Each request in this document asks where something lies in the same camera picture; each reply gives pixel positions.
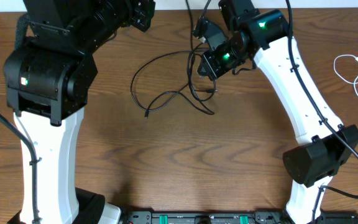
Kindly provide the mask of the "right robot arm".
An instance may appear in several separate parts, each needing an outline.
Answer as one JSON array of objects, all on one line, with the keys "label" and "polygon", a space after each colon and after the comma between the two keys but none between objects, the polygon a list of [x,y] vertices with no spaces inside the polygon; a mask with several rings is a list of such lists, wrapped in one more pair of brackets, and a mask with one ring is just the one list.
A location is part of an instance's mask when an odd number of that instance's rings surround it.
[{"label": "right robot arm", "polygon": [[355,213],[323,212],[329,183],[358,145],[358,128],[345,126],[328,106],[304,65],[292,32],[291,15],[278,9],[261,13],[251,1],[220,1],[219,9],[232,37],[200,17],[194,36],[209,49],[198,73],[217,80],[246,60],[260,69],[291,121],[298,146],[283,154],[292,178],[283,223],[358,223]]}]

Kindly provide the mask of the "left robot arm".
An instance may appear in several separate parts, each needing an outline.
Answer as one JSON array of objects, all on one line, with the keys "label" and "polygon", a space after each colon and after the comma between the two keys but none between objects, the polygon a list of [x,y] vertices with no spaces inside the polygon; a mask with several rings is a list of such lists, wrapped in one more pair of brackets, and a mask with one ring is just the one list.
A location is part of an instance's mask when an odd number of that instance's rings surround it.
[{"label": "left robot arm", "polygon": [[24,201],[12,223],[120,223],[121,209],[75,185],[76,143],[97,75],[93,54],[121,27],[150,27],[150,0],[26,0],[4,64],[22,147]]}]

